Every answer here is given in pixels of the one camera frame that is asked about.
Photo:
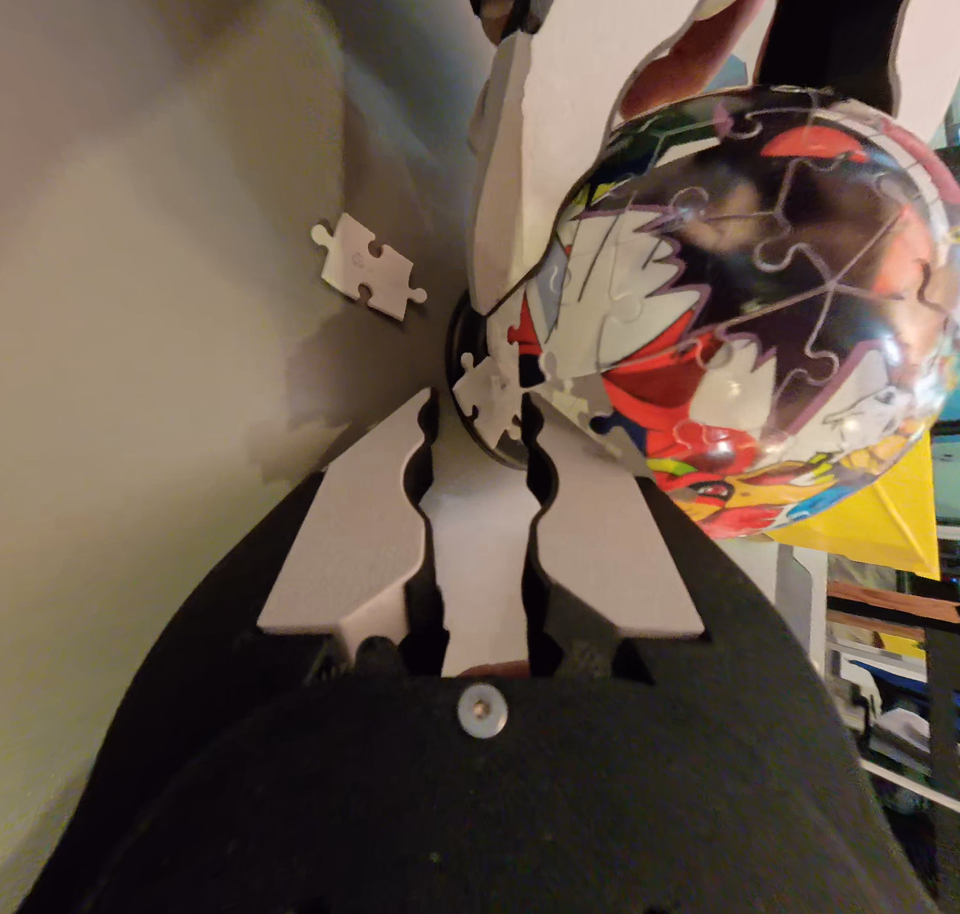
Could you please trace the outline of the white puzzle piece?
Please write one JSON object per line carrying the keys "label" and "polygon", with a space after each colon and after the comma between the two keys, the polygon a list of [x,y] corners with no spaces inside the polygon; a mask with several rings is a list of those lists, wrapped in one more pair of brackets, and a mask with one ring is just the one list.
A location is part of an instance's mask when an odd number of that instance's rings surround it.
{"label": "white puzzle piece", "polygon": [[332,232],[315,224],[310,237],[326,251],[321,280],[341,295],[360,301],[364,288],[366,306],[396,321],[404,320],[409,304],[426,303],[426,290],[410,284],[412,262],[389,246],[372,253],[374,234],[349,214],[341,215]]}

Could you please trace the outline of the colourful puzzle ball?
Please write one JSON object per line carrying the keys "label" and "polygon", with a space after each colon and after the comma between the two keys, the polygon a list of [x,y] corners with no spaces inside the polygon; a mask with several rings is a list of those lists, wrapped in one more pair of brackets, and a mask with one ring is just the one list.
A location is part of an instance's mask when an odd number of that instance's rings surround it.
{"label": "colourful puzzle ball", "polygon": [[958,383],[958,163],[831,91],[749,87],[614,133],[501,325],[524,393],[713,539],[868,488]]}

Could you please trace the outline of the black round ball stand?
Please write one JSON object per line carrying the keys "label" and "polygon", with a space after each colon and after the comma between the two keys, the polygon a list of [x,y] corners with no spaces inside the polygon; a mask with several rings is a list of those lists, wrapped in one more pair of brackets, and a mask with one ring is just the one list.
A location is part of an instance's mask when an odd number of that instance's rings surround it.
{"label": "black round ball stand", "polygon": [[[453,308],[447,326],[443,364],[446,371],[445,379],[450,392],[453,392],[454,385],[465,373],[461,363],[463,354],[471,354],[476,366],[489,354],[486,346],[486,320],[474,311],[470,298],[469,291],[462,293]],[[462,423],[462,427],[488,457],[512,470],[524,471],[526,469],[528,452],[522,441],[515,440],[505,433],[500,436],[494,447],[489,447],[475,429],[478,409],[473,408],[465,413],[456,399],[453,399],[453,407]]]}

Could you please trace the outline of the person's left hand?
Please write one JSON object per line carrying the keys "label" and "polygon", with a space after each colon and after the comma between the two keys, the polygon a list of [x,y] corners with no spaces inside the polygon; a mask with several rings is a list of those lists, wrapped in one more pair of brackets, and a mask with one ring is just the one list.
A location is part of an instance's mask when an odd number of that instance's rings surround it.
{"label": "person's left hand", "polygon": [[[630,120],[706,91],[765,0],[720,1],[719,8],[701,9],[691,27],[666,54],[651,61],[634,77],[619,105],[622,119]],[[495,46],[503,37],[486,36]]]}

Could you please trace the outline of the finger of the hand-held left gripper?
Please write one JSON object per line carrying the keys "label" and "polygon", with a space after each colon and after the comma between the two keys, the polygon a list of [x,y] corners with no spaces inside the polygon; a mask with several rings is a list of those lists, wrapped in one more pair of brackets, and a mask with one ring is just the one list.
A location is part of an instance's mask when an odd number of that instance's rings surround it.
{"label": "finger of the hand-held left gripper", "polygon": [[491,313],[544,255],[564,197],[596,161],[635,76],[720,0],[531,0],[496,48],[471,128],[467,247],[474,310]]}
{"label": "finger of the hand-held left gripper", "polygon": [[775,0],[753,81],[831,91],[939,126],[959,76],[959,0]]}

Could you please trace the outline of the brown wooden desk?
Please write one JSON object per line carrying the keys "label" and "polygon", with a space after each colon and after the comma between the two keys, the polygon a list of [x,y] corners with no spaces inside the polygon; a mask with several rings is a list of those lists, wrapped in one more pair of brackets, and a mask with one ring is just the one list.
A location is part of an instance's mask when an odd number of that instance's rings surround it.
{"label": "brown wooden desk", "polygon": [[959,633],[956,600],[846,582],[828,582],[825,590],[828,620],[919,640],[927,632]]}

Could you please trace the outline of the yellow plastic bin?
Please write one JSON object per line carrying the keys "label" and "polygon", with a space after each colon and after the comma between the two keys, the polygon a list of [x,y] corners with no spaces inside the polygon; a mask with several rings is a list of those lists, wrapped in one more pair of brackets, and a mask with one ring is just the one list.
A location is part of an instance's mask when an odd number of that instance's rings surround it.
{"label": "yellow plastic bin", "polygon": [[930,435],[923,435],[870,487],[766,535],[779,543],[940,580]]}

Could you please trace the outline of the blue printed puzzle piece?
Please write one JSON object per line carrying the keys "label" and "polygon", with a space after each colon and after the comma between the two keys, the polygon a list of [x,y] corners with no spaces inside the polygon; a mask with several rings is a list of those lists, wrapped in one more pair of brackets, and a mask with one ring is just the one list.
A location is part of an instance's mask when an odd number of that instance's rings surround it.
{"label": "blue printed puzzle piece", "polygon": [[465,352],[460,364],[462,375],[452,394],[477,439],[490,449],[504,436],[520,441],[522,391],[517,380],[489,356],[476,364],[474,356]]}

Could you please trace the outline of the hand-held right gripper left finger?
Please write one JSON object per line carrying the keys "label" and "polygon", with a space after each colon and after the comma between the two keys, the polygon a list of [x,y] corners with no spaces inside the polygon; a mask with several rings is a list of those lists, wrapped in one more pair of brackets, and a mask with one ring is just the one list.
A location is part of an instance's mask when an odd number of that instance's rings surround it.
{"label": "hand-held right gripper left finger", "polygon": [[325,634],[354,662],[371,637],[438,676],[450,643],[431,524],[438,393],[417,392],[323,471],[258,617],[270,634]]}

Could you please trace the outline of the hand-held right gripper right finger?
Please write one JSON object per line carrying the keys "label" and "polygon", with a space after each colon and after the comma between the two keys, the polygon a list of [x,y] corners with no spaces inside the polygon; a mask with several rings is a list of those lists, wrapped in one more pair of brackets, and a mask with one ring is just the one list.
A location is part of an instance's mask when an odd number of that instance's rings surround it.
{"label": "hand-held right gripper right finger", "polygon": [[521,413],[537,502],[521,598],[533,676],[644,676],[641,640],[707,628],[636,477],[537,395]]}

